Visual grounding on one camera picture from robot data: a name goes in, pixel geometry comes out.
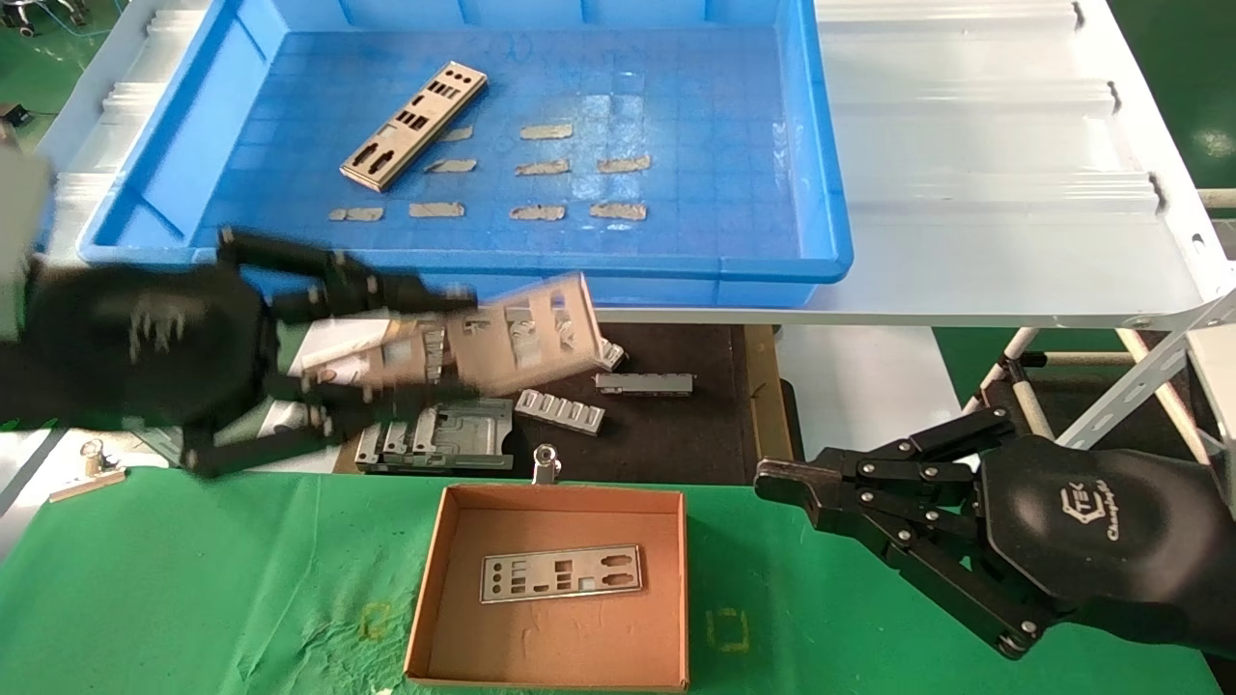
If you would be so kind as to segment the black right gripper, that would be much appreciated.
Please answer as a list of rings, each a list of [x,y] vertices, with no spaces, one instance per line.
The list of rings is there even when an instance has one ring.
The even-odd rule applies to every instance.
[[[764,459],[753,487],[859,542],[1002,658],[1023,658],[1063,621],[1234,655],[1235,523],[1213,471],[1039,437],[997,448],[1015,434],[1005,409],[984,409],[870,453]],[[976,518],[929,505],[970,497],[967,458],[981,453],[989,545],[1044,599],[986,554]]]

